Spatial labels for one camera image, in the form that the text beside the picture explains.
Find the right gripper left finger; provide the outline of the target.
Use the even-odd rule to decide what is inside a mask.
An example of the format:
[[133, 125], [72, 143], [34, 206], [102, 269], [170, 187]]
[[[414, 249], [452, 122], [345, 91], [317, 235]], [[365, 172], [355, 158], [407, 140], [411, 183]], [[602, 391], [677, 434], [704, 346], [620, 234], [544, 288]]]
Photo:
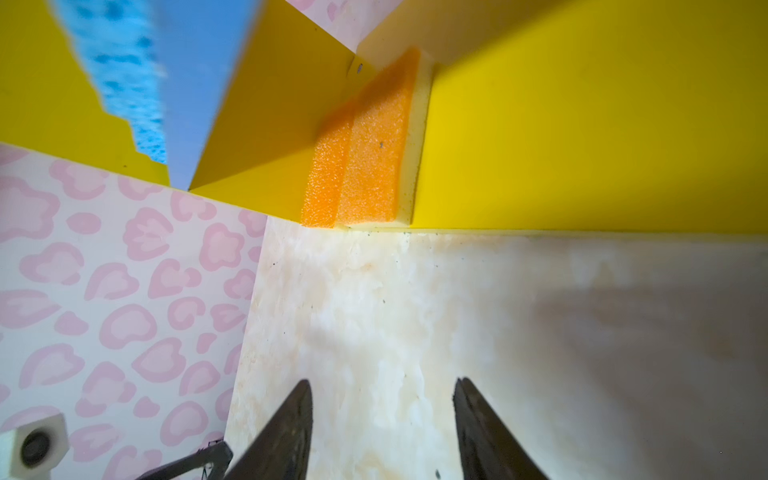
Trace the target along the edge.
[[300, 380], [225, 479], [307, 478], [313, 431], [311, 384]]

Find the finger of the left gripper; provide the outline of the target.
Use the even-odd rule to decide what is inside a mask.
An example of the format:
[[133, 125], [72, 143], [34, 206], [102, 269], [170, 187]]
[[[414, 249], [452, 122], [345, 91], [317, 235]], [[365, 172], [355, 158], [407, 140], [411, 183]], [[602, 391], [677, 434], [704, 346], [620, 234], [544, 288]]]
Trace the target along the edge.
[[171, 480], [190, 471], [202, 470], [202, 479], [223, 479], [233, 459], [233, 452], [223, 440], [208, 445], [181, 459], [149, 470], [137, 480]]

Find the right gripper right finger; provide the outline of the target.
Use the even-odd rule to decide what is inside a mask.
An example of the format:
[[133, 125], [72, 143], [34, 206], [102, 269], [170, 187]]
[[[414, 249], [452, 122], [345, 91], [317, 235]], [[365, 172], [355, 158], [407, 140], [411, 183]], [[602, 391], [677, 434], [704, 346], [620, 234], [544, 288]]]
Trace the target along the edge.
[[453, 404], [464, 479], [547, 479], [469, 378], [456, 381]]

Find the orange sponge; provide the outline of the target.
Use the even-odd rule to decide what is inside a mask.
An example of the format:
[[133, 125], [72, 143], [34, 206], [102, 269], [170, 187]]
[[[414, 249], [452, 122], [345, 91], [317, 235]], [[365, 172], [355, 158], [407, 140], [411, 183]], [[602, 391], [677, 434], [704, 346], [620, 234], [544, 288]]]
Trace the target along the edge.
[[432, 59], [410, 48], [356, 95], [339, 225], [411, 225], [433, 73]]
[[301, 224], [333, 228], [349, 154], [355, 107], [345, 104], [326, 117], [313, 152]]

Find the blue sponge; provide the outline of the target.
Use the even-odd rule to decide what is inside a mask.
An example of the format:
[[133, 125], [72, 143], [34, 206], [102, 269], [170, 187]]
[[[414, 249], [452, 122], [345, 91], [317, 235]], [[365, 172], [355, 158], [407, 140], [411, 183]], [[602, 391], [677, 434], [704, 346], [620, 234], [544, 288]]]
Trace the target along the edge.
[[52, 9], [107, 113], [126, 121], [136, 150], [167, 163], [151, 1], [53, 1]]

